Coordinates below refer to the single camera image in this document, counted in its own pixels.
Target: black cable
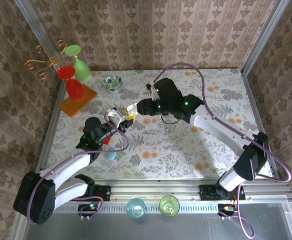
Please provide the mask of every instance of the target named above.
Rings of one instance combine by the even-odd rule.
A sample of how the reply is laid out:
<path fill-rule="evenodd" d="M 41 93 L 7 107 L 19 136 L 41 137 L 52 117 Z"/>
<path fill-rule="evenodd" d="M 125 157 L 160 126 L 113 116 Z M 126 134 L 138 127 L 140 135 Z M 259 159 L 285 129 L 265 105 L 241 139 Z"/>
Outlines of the black cable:
<path fill-rule="evenodd" d="M 164 120 L 163 116 L 167 116 L 167 115 L 164 115 L 164 114 L 162 114 L 162 115 L 161 115 L 161 120 L 164 122 L 164 124 L 167 124 L 167 125 L 169 125 L 169 124 L 176 124 L 176 123 L 178 123 L 178 122 L 179 122 L 179 119 L 177 119 L 177 121 L 176 121 L 176 122 L 165 122 L 165 120 Z"/>

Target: gold candle holder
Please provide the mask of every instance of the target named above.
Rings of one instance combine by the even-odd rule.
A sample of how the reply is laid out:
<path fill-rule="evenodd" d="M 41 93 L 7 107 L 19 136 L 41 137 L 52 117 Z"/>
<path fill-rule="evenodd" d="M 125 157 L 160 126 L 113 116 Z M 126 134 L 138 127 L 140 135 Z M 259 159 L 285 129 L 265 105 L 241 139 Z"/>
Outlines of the gold candle holder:
<path fill-rule="evenodd" d="M 52 56 L 49 58 L 48 61 L 41 61 L 41 60 L 36 60 L 36 59 L 30 59 L 28 61 L 25 62 L 25 69 L 27 70 L 32 70 L 35 69 L 35 63 L 41 63 L 41 64 L 47 64 L 46 67 L 44 67 L 43 69 L 40 69 L 38 71 L 36 71 L 35 73 L 35 77 L 37 80 L 44 80 L 47 78 L 48 76 L 48 72 L 47 69 L 51 68 L 52 66 L 56 67 L 57 69 L 60 68 L 59 64 L 60 63 L 64 63 L 65 61 L 70 61 L 73 58 L 76 58 L 77 56 L 72 56 L 72 57 L 68 57 L 66 59 L 62 59 L 62 55 L 65 52 L 65 49 L 67 48 L 68 44 L 66 43 L 66 41 L 64 39 L 61 39 L 59 41 L 57 41 L 57 46 L 63 47 L 63 50 L 61 51 L 59 56 Z M 42 45 L 38 45 L 35 48 L 35 53 L 40 54 L 43 52 L 43 47 Z"/>

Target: green glass cup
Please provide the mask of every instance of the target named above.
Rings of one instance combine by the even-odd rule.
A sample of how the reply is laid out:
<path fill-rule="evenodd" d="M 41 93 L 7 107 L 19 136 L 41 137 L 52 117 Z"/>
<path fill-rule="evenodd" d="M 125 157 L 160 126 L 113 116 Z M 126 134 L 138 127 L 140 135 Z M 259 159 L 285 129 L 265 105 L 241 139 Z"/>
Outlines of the green glass cup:
<path fill-rule="evenodd" d="M 173 195 L 166 195 L 160 200 L 159 209 L 166 217 L 173 217 L 179 212 L 180 204 Z"/>
<path fill-rule="evenodd" d="M 81 47 L 78 45 L 71 45 L 65 49 L 65 55 L 69 57 L 74 57 L 75 62 L 73 67 L 76 70 L 75 76 L 78 81 L 85 82 L 91 78 L 91 72 L 88 65 L 77 58 L 77 55 L 80 53 Z"/>

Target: blue object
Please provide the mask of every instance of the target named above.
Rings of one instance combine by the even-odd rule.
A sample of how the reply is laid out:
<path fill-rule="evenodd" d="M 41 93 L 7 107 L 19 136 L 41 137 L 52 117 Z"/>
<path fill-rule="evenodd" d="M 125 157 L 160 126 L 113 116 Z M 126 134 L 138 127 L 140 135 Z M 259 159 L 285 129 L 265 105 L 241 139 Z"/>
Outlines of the blue object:
<path fill-rule="evenodd" d="M 117 155 L 116 152 L 108 152 L 108 153 L 107 153 L 107 159 L 109 159 L 109 160 L 113 160 L 113 159 L 115 158 L 116 155 Z"/>
<path fill-rule="evenodd" d="M 127 214 L 132 219 L 141 218 L 146 212 L 146 205 L 140 198 L 133 198 L 127 204 Z"/>

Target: red object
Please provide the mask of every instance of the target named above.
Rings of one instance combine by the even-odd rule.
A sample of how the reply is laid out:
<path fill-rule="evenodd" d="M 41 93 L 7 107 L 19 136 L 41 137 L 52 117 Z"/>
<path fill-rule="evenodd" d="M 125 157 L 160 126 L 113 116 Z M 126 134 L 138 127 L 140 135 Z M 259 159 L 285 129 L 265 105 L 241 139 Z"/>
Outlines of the red object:
<path fill-rule="evenodd" d="M 70 79 L 76 73 L 76 70 L 73 66 L 67 65 L 63 66 L 58 70 L 58 77 L 61 79 Z"/>
<path fill-rule="evenodd" d="M 104 140 L 104 144 L 109 144 L 111 137 L 108 137 L 106 140 Z"/>
<path fill-rule="evenodd" d="M 82 84 L 78 80 L 72 78 L 67 81 L 66 89 L 69 97 L 75 101 L 82 99 L 86 95 L 86 91 Z"/>

